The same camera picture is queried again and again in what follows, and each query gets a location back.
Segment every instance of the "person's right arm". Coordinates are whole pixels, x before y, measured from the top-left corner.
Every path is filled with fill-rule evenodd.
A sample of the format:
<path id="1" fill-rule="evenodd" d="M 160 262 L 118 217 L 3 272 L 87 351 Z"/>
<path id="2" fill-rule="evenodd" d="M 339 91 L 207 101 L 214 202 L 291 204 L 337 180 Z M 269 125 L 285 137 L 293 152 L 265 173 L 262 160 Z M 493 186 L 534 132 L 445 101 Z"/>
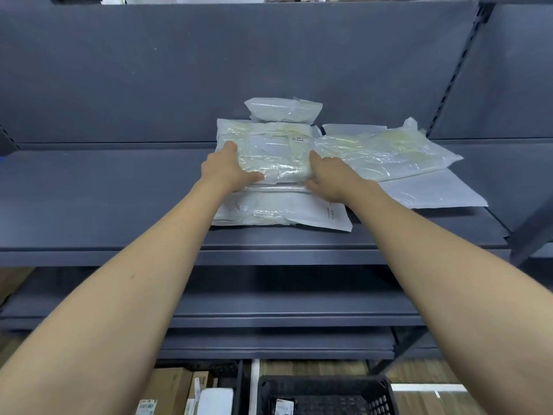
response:
<path id="1" fill-rule="evenodd" d="M 553 294 L 411 211 L 336 158 L 311 152 L 307 185 L 374 236 L 446 361 L 489 414 L 553 412 Z"/>

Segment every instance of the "left hand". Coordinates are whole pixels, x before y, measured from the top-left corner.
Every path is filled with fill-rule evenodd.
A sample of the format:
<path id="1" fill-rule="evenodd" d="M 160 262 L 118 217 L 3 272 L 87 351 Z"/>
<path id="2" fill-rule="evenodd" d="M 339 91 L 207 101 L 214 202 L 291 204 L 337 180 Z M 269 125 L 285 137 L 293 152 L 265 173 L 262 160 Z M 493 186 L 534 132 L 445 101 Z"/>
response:
<path id="1" fill-rule="evenodd" d="M 264 179 L 258 171 L 244 171 L 238 165 L 238 146 L 227 141 L 217 153 L 209 153 L 202 163 L 201 180 L 209 180 L 223 188 L 225 194 L 244 189 L 247 185 Z"/>

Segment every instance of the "gray metal shelving unit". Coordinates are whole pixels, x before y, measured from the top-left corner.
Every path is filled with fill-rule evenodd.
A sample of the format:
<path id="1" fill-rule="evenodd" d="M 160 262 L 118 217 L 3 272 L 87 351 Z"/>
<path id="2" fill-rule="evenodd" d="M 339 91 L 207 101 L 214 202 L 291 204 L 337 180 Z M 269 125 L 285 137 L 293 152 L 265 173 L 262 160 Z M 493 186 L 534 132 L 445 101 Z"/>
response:
<path id="1" fill-rule="evenodd" d="M 516 264 L 553 256 L 553 6 L 12 1 L 0 3 L 0 265 L 57 268 L 4 304 L 0 328 L 35 328 L 93 270 L 74 267 L 102 265 L 171 209 L 216 119 L 247 118 L 255 96 L 320 101 L 317 124 L 413 116 L 489 201 L 419 212 Z M 438 355 L 384 263 L 355 218 L 351 233 L 212 228 L 160 358 Z"/>

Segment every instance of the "forearm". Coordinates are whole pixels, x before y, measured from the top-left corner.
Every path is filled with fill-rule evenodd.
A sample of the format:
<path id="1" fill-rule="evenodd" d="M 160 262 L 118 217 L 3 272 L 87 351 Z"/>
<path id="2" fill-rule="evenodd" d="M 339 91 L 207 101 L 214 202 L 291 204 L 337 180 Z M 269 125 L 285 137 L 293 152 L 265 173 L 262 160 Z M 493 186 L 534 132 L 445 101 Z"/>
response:
<path id="1" fill-rule="evenodd" d="M 553 403 L 553 295 L 374 185 L 349 205 L 480 403 L 490 413 L 544 413 Z"/>
<path id="2" fill-rule="evenodd" d="M 3 407 L 14 414 L 129 413 L 223 196 L 199 182 L 76 288 L 0 372 Z"/>

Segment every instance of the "person's left arm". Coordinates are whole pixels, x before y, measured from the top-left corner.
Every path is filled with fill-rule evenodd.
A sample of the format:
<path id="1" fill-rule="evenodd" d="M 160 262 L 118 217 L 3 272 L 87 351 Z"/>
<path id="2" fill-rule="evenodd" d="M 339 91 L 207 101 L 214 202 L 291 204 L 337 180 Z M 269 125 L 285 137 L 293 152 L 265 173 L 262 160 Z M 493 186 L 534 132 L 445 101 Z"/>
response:
<path id="1" fill-rule="evenodd" d="M 134 413 L 211 221 L 263 175 L 226 143 L 190 193 L 77 287 L 0 370 L 2 413 Z"/>

